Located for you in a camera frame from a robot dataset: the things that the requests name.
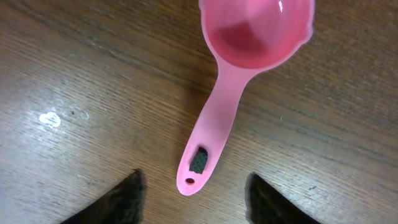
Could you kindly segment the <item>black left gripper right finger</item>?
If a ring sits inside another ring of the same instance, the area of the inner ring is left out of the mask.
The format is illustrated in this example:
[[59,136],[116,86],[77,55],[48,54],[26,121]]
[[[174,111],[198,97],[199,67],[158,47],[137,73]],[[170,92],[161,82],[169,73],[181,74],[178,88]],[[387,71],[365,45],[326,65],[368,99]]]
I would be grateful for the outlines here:
[[246,216],[254,224],[320,224],[256,173],[245,186]]

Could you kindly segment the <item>pink plastic measuring scoop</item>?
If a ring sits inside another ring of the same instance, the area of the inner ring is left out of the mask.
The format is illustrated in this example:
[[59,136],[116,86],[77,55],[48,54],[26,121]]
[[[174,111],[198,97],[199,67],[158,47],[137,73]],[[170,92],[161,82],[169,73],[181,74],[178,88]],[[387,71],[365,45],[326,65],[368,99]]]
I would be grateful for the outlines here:
[[185,196],[199,192],[211,177],[245,86],[310,40],[315,14],[314,0],[199,0],[198,5],[218,76],[178,167],[176,185]]

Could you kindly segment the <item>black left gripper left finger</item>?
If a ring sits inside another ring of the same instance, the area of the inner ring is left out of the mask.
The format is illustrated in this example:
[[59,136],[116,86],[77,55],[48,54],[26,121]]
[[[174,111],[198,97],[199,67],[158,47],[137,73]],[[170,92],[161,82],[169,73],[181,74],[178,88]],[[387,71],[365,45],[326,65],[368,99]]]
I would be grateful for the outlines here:
[[109,192],[62,224],[140,224],[144,196],[143,173],[136,169]]

